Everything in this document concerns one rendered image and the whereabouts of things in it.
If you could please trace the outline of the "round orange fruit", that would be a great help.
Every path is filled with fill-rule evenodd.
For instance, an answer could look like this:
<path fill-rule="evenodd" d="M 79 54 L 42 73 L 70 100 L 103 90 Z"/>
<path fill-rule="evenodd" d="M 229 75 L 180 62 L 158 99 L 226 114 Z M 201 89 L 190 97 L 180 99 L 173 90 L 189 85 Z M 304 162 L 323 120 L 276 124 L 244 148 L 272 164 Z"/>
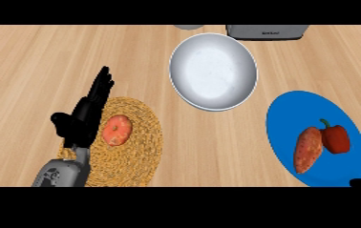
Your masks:
<path fill-rule="evenodd" d="M 119 146 L 130 138 L 133 123 L 130 119 L 118 114 L 113 115 L 104 123 L 102 137 L 109 146 Z"/>

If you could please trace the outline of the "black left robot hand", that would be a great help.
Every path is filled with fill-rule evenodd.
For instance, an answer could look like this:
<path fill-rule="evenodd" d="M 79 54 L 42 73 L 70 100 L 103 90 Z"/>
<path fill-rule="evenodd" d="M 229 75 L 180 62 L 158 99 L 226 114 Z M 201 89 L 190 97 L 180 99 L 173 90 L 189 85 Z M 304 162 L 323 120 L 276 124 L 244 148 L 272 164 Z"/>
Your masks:
<path fill-rule="evenodd" d="M 63 138 L 65 148 L 90 147 L 99 130 L 112 85 L 109 68 L 102 67 L 88 94 L 78 100 L 72 113 L 54 113 L 50 116 L 56 134 Z"/>

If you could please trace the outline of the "red bell pepper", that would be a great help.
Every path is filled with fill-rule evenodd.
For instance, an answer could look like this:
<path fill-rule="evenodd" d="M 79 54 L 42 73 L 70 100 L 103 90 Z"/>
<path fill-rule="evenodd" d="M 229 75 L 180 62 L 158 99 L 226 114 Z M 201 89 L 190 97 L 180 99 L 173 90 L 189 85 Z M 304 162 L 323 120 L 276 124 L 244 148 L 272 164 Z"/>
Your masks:
<path fill-rule="evenodd" d="M 320 119 L 319 122 L 323 124 L 320 130 L 322 146 L 331 154 L 346 153 L 350 143 L 344 127 L 340 125 L 331 126 L 325 119 Z"/>

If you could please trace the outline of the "orange sweet potato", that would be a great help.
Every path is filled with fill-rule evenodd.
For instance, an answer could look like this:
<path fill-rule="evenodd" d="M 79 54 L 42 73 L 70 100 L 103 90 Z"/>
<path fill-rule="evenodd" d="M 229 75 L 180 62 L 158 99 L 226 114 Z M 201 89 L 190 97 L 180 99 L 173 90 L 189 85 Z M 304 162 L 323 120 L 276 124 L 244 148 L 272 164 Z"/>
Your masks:
<path fill-rule="evenodd" d="M 297 137 L 292 153 L 292 167 L 297 174 L 304 174 L 322 153 L 320 132 L 309 127 Z"/>

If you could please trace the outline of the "blue plate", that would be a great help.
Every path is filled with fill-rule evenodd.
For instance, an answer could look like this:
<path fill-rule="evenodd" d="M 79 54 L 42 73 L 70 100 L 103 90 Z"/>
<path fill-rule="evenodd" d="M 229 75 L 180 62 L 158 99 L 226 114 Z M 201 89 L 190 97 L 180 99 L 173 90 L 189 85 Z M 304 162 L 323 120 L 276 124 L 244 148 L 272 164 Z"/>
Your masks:
<path fill-rule="evenodd" d="M 331 126 L 344 127 L 350 143 L 349 152 L 331 154 L 322 150 L 310 169 L 304 174 L 297 174 L 292 167 L 295 140 L 309 127 L 325 128 L 320 119 Z M 281 94 L 267 108 L 264 124 L 276 158 L 307 186 L 347 187 L 349 181 L 361 178 L 361 133 L 346 112 L 326 98 L 304 91 Z"/>

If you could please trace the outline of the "grey round object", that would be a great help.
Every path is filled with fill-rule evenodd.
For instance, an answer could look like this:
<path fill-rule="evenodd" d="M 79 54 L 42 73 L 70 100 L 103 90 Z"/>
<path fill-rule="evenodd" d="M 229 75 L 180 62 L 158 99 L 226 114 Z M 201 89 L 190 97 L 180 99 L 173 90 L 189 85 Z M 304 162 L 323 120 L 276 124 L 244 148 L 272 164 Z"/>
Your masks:
<path fill-rule="evenodd" d="M 202 25 L 174 25 L 174 27 L 180 30 L 190 31 L 190 30 L 196 30 L 198 28 L 201 28 Z"/>

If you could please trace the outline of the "grey appliance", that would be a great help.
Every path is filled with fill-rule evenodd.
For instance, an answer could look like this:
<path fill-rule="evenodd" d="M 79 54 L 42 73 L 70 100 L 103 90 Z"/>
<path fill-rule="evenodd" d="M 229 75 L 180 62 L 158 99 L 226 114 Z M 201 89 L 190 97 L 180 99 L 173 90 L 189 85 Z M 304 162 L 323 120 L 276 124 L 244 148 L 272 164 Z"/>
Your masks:
<path fill-rule="evenodd" d="M 294 40 L 307 25 L 226 25 L 226 34 L 238 40 Z"/>

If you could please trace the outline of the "round woven wicker placemat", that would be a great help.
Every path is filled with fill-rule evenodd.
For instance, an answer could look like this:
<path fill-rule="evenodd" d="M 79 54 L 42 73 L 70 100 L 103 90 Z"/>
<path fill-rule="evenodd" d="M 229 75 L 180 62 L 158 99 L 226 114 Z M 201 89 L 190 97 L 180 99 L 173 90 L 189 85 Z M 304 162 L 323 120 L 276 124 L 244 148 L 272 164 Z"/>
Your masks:
<path fill-rule="evenodd" d="M 124 115 L 133 124 L 127 141 L 118 146 L 104 142 L 107 120 Z M 161 161 L 164 146 L 159 120 L 143 102 L 119 96 L 104 103 L 96 140 L 90 146 L 90 174 L 85 187 L 146 186 Z"/>

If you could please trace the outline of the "white bowl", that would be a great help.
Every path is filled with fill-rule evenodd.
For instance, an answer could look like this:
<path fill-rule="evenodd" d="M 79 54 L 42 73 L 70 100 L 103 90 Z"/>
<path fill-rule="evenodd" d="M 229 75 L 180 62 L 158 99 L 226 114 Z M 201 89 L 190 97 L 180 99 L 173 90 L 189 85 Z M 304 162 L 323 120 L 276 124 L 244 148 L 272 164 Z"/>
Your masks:
<path fill-rule="evenodd" d="M 247 101 L 255 89 L 254 57 L 233 38 L 218 33 L 196 34 L 173 50 L 168 80 L 195 108 L 227 111 Z"/>

